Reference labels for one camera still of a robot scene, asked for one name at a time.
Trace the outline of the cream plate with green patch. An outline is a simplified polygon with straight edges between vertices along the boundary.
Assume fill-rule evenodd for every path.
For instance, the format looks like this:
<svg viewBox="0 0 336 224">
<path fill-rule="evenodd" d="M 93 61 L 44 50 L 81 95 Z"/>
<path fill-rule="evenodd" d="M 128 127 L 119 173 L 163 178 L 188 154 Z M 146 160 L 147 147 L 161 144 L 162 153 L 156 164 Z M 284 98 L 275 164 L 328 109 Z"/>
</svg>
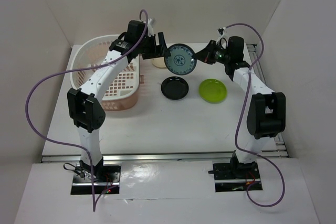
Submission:
<svg viewBox="0 0 336 224">
<path fill-rule="evenodd" d="M 151 63 L 152 63 L 152 65 L 154 65 L 157 68 L 160 68 L 160 69 L 165 69 L 166 68 L 164 58 L 152 59 Z"/>
</svg>

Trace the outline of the blue patterned plate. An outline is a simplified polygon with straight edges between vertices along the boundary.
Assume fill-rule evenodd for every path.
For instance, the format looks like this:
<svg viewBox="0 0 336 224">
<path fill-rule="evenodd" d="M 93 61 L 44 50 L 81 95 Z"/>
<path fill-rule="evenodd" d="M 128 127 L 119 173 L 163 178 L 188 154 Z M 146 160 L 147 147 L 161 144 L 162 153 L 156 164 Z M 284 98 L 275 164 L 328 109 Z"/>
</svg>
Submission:
<svg viewBox="0 0 336 224">
<path fill-rule="evenodd" d="M 193 58 L 195 52 L 188 45 L 173 44 L 168 50 L 170 56 L 164 58 L 164 63 L 171 73 L 184 76 L 196 68 L 197 60 Z"/>
</svg>

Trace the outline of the lime green plate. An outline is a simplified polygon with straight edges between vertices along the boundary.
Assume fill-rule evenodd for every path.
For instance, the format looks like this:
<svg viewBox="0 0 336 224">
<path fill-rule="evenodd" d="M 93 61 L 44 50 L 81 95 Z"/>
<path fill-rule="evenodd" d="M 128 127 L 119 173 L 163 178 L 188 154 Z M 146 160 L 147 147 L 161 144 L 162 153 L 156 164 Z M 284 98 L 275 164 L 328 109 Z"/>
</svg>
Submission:
<svg viewBox="0 0 336 224">
<path fill-rule="evenodd" d="M 226 86 L 217 79 L 206 79 L 198 87 L 200 97 L 208 103 L 221 103 L 227 97 Z"/>
</svg>

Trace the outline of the black glossy plate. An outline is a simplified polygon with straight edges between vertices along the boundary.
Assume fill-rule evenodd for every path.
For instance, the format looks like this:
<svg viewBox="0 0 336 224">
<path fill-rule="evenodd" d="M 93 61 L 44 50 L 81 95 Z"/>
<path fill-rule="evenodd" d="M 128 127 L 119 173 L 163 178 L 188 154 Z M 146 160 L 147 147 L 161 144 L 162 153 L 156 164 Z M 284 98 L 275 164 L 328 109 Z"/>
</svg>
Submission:
<svg viewBox="0 0 336 224">
<path fill-rule="evenodd" d="M 170 100 L 183 99 L 188 94 L 188 91 L 188 83 L 181 77 L 168 77 L 161 83 L 162 94 Z"/>
</svg>

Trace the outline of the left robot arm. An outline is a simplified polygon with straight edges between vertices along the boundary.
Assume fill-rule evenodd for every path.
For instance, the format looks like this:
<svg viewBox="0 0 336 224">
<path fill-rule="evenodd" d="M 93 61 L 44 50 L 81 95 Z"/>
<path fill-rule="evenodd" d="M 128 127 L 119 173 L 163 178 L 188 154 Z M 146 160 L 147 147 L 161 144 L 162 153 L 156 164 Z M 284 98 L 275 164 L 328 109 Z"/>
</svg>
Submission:
<svg viewBox="0 0 336 224">
<path fill-rule="evenodd" d="M 102 62 L 86 68 L 92 72 L 91 76 L 78 88 L 70 88 L 67 92 L 69 115 L 84 148 L 80 167 L 93 182 L 103 177 L 99 129 L 106 118 L 102 106 L 106 91 L 137 56 L 153 59 L 170 55 L 163 33 L 154 33 L 154 24 L 153 18 L 147 21 L 131 20 L 127 31 L 111 42 Z"/>
</svg>

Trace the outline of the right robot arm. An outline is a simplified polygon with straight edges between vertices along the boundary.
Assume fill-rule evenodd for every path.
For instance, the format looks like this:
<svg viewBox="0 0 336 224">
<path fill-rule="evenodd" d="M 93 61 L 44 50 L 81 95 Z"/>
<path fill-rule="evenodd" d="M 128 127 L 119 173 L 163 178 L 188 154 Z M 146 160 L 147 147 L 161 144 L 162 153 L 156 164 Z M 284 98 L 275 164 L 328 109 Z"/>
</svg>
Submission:
<svg viewBox="0 0 336 224">
<path fill-rule="evenodd" d="M 221 63 L 225 73 L 241 87 L 245 93 L 243 114 L 238 122 L 249 137 L 234 151 L 229 165 L 229 173 L 238 179 L 249 178 L 256 168 L 256 158 L 265 144 L 285 129 L 286 97 L 282 92 L 274 92 L 254 73 L 244 60 L 244 39 L 238 36 L 228 38 L 226 47 L 211 40 L 193 57 L 212 65 Z"/>
</svg>

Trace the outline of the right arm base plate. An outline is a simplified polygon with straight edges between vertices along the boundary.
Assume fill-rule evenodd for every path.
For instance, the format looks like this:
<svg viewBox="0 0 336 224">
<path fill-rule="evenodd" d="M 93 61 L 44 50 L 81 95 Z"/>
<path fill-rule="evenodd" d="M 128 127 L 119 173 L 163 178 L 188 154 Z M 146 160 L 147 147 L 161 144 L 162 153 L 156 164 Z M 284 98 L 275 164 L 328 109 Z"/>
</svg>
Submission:
<svg viewBox="0 0 336 224">
<path fill-rule="evenodd" d="M 258 165 L 254 163 L 251 168 L 233 171 L 229 163 L 214 163 L 212 170 L 208 171 L 214 176 L 215 191 L 236 192 L 249 190 L 262 190 L 262 183 Z"/>
</svg>

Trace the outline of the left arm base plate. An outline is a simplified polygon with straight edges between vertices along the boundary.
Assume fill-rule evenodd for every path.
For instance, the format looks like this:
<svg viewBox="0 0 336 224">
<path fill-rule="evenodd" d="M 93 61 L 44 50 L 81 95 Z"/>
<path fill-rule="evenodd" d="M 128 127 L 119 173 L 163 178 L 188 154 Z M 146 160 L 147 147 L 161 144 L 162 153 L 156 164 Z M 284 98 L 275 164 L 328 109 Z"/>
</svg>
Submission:
<svg viewBox="0 0 336 224">
<path fill-rule="evenodd" d="M 63 168 L 73 172 L 74 176 L 71 185 L 71 195 L 91 195 L 91 174 L 82 169 L 80 166 L 75 166 L 71 163 L 64 163 Z M 93 177 L 94 193 L 96 195 L 105 191 L 106 195 L 119 194 L 120 192 L 120 175 L 121 165 L 107 165 L 103 171 Z"/>
</svg>

